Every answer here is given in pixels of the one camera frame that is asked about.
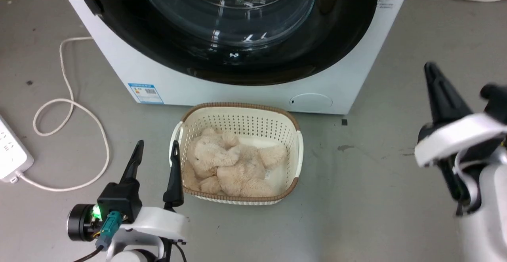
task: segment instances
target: green light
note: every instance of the green light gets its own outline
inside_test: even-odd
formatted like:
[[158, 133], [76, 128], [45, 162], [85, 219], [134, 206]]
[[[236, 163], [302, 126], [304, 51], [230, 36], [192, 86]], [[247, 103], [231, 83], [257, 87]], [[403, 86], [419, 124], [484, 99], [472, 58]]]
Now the green light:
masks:
[[102, 220], [102, 215], [100, 214], [100, 208], [98, 207], [98, 205], [93, 206], [92, 215], [94, 218]]

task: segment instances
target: power outlet socket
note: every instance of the power outlet socket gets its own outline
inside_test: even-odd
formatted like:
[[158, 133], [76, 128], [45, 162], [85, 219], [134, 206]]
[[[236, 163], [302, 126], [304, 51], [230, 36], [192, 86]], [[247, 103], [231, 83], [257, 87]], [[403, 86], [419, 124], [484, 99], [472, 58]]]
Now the power outlet socket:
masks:
[[33, 157], [0, 116], [0, 180], [18, 182], [16, 173], [23, 173], [32, 164]]

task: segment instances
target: beige plush toy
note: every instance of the beige plush toy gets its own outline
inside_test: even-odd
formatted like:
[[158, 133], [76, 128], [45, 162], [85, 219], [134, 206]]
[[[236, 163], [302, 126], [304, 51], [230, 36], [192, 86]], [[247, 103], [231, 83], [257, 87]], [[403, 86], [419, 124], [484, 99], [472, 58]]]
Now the beige plush toy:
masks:
[[212, 128], [203, 130], [187, 149], [187, 162], [183, 167], [185, 187], [209, 194], [220, 192], [217, 166], [233, 165], [238, 161], [240, 150], [236, 145], [239, 140], [234, 133], [218, 134]]
[[258, 149], [240, 144], [239, 160], [231, 166], [220, 166], [217, 177], [223, 192], [234, 197], [272, 197], [277, 193], [266, 181], [265, 170], [272, 170], [287, 157], [283, 145]]

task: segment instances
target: gray floor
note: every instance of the gray floor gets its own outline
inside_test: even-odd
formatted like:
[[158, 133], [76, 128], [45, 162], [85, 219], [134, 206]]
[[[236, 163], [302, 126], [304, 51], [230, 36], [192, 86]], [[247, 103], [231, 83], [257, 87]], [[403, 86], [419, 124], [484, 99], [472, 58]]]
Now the gray floor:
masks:
[[[346, 116], [349, 125], [341, 126], [340, 116], [296, 115], [305, 160], [289, 197], [266, 207], [185, 197], [178, 211], [191, 219], [189, 261], [459, 261], [455, 206], [438, 171], [417, 168], [412, 156], [418, 130], [429, 120], [422, 65], [438, 61], [478, 111], [482, 85], [507, 82], [505, 27], [505, 2], [406, 0]], [[81, 111], [49, 138], [31, 127], [40, 105], [68, 97], [58, 44], [83, 35], [67, 0], [0, 0], [0, 114], [36, 158], [27, 176], [51, 186], [90, 179], [105, 158], [94, 121]], [[111, 165], [96, 184], [76, 192], [0, 184], [3, 261], [71, 261], [91, 252], [92, 244], [67, 238], [66, 216], [119, 179], [138, 139], [146, 143], [141, 199], [162, 206], [169, 137], [187, 108], [136, 104], [93, 42], [72, 45], [65, 55], [76, 98], [105, 126]], [[45, 112], [42, 129], [56, 127], [68, 108]], [[103, 260], [100, 254], [91, 261]]]

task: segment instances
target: blue and white sticker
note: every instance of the blue and white sticker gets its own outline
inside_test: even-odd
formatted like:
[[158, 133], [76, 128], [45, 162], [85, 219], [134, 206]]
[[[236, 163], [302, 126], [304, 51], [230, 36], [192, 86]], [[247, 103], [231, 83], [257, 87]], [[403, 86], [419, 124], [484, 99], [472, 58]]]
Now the blue and white sticker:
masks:
[[157, 92], [157, 89], [154, 85], [149, 84], [128, 84], [135, 96], [138, 98], [139, 102], [144, 104], [163, 104], [162, 98]]

